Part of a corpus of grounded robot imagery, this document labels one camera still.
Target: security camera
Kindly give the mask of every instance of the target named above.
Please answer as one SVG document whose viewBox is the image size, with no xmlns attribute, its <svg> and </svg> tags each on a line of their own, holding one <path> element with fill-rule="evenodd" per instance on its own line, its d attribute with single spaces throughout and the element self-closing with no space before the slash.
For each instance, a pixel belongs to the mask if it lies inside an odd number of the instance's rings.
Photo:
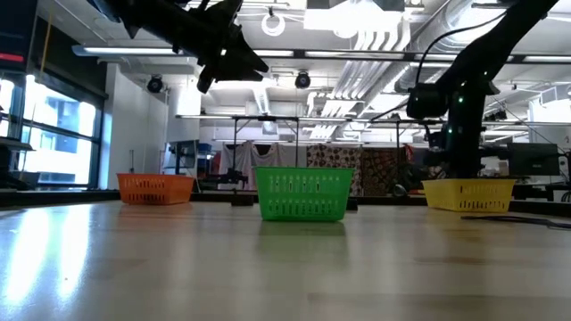
<svg viewBox="0 0 571 321">
<path fill-rule="evenodd" d="M 311 85 L 311 78 L 307 71 L 300 71 L 295 79 L 295 87 L 299 89 L 307 89 Z"/>
<path fill-rule="evenodd" d="M 162 76 L 152 75 L 151 80 L 149 80 L 149 83 L 146 85 L 146 88 L 153 94 L 159 94 L 163 88 Z"/>
</svg>

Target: computer screen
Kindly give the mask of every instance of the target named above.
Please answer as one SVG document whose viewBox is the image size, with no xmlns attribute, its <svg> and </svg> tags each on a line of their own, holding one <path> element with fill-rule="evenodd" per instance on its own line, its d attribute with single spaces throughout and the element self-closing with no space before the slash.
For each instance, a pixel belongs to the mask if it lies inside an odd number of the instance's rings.
<svg viewBox="0 0 571 321">
<path fill-rule="evenodd" d="M 508 144 L 509 174 L 516 176 L 558 176 L 556 144 Z"/>
<path fill-rule="evenodd" d="M 164 169 L 174 169 L 177 166 L 177 155 L 175 154 L 175 149 L 177 144 L 180 145 L 180 168 L 181 169 L 193 169 L 196 162 L 196 150 L 198 147 L 198 141 L 184 141 L 184 142 L 170 142 L 167 144 L 167 150 L 165 152 L 165 159 L 163 168 Z"/>
</svg>

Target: black cable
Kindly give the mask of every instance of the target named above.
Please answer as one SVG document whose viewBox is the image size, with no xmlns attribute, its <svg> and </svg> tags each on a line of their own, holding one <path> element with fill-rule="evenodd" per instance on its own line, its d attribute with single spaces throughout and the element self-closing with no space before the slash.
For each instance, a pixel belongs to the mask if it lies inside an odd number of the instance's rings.
<svg viewBox="0 0 571 321">
<path fill-rule="evenodd" d="M 506 15 L 506 13 L 507 13 L 507 11 L 505 11 L 505 12 L 503 12 L 502 14 L 500 14 L 499 16 L 493 18 L 492 20 L 486 21 L 486 22 L 484 22 L 484 23 L 480 23 L 479 25 L 472 26 L 472 27 L 465 27 L 465 28 L 460 28 L 460 29 L 451 30 L 451 31 L 448 31 L 448 32 L 446 32 L 446 33 L 440 35 L 437 39 L 435 39 L 435 40 L 428 46 L 428 48 L 425 50 L 425 53 L 422 55 L 422 59 L 420 60 L 420 63 L 418 64 L 418 72 L 417 72 L 417 81 L 416 81 L 416 84 L 418 84 L 418 83 L 420 82 L 420 71 L 422 71 L 422 65 L 423 65 L 424 62 L 425 62 L 425 59 L 426 59 L 426 56 L 428 55 L 428 52 L 430 52 L 430 49 L 432 49 L 432 47 L 433 47 L 434 45 L 436 45 L 440 40 L 442 40 L 442 39 L 444 39 L 444 38 L 446 38 L 446 37 L 448 37 L 448 36 L 455 35 L 455 34 L 460 33 L 460 32 L 464 32 L 464 31 L 469 31 L 469 30 L 473 30 L 473 29 L 482 28 L 483 26 L 485 26 L 485 25 L 487 25 L 487 24 L 490 24 L 490 23 L 492 23 L 492 22 L 498 20 L 499 18 L 503 17 L 504 15 Z"/>
<path fill-rule="evenodd" d="M 553 222 L 553 221 L 545 219 L 545 218 L 524 218 L 524 217 L 517 217 L 517 216 L 484 216 L 484 217 L 465 216 L 465 217 L 462 217 L 462 219 L 531 224 L 531 225 L 538 225 L 538 226 L 546 226 L 548 228 L 571 230 L 571 224 L 556 223 L 556 222 Z"/>
</svg>

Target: ceiling light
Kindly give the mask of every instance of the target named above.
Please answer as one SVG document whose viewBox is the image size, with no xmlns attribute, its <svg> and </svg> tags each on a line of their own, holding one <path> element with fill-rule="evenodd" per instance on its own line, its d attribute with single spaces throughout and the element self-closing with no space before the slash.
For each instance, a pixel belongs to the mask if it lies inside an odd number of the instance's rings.
<svg viewBox="0 0 571 321">
<path fill-rule="evenodd" d="M 417 55 L 415 55 L 415 60 L 420 61 L 422 59 L 423 54 L 419 53 Z M 447 61 L 447 62 L 453 62 L 456 59 L 456 54 L 455 53 L 429 53 L 426 55 L 425 60 L 436 60 L 436 61 Z"/>
<path fill-rule="evenodd" d="M 136 47 L 84 47 L 89 54 L 121 54 L 121 55 L 176 55 L 171 48 L 136 48 Z"/>
<path fill-rule="evenodd" d="M 362 142 L 331 142 L 331 144 L 366 144 Z"/>
<path fill-rule="evenodd" d="M 220 3 L 220 0 L 210 0 L 210 2 L 207 5 L 207 8 Z M 191 1 L 186 5 L 186 10 L 188 11 L 188 9 L 190 8 L 198 8 L 198 6 L 200 5 L 200 2 L 197 1 Z M 289 3 L 276 3 L 276 2 L 263 2 L 263 1 L 244 1 L 242 3 L 242 8 L 280 8 L 280 9 L 289 9 L 290 5 Z"/>
<path fill-rule="evenodd" d="M 358 59 L 358 60 L 386 60 L 386 61 L 399 61 L 404 58 L 404 53 L 390 53 L 390 52 L 374 52 L 374 51 L 307 51 L 305 56 L 308 58 L 331 58 L 338 59 Z"/>
<path fill-rule="evenodd" d="M 571 56 L 533 56 L 529 55 L 524 58 L 524 62 L 551 62 L 551 63 L 570 63 Z"/>
<path fill-rule="evenodd" d="M 450 68 L 452 64 L 448 62 L 424 62 L 422 68 Z M 410 67 L 418 68 L 420 62 L 411 62 Z"/>
<path fill-rule="evenodd" d="M 174 53 L 166 47 L 89 47 L 74 45 L 73 52 L 78 56 L 102 56 L 102 55 L 138 55 L 138 56 L 187 56 L 184 53 Z M 254 50 L 260 57 L 293 57 L 293 50 Z"/>
<path fill-rule="evenodd" d="M 258 88 L 268 88 L 272 86 L 277 86 L 275 79 L 263 78 L 261 81 L 240 81 L 240 80 L 228 80 L 219 81 L 212 84 L 211 90 L 220 89 L 258 89 Z"/>
<path fill-rule="evenodd" d="M 345 122 L 347 121 L 347 119 L 343 119 L 343 118 L 320 118 L 320 117 L 301 117 L 300 121 L 334 121 L 334 122 Z"/>
<path fill-rule="evenodd" d="M 293 50 L 254 50 L 260 57 L 293 57 Z"/>
<path fill-rule="evenodd" d="M 177 115 L 181 119 L 232 119 L 230 116 L 223 115 Z"/>
</svg>

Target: white wall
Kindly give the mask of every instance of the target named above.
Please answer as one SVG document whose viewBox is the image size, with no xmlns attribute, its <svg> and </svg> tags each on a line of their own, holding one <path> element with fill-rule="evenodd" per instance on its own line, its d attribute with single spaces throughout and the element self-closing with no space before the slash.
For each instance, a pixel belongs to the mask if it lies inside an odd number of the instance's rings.
<svg viewBox="0 0 571 321">
<path fill-rule="evenodd" d="M 169 108 L 121 74 L 114 63 L 107 67 L 106 92 L 99 185 L 116 189 L 116 174 L 131 168 L 129 150 L 134 151 L 135 173 L 160 172 Z"/>
<path fill-rule="evenodd" d="M 177 119 L 177 115 L 199 115 L 201 94 L 193 86 L 189 88 L 175 87 L 169 94 L 169 126 L 167 142 L 180 142 L 198 139 L 200 120 Z"/>
</svg>

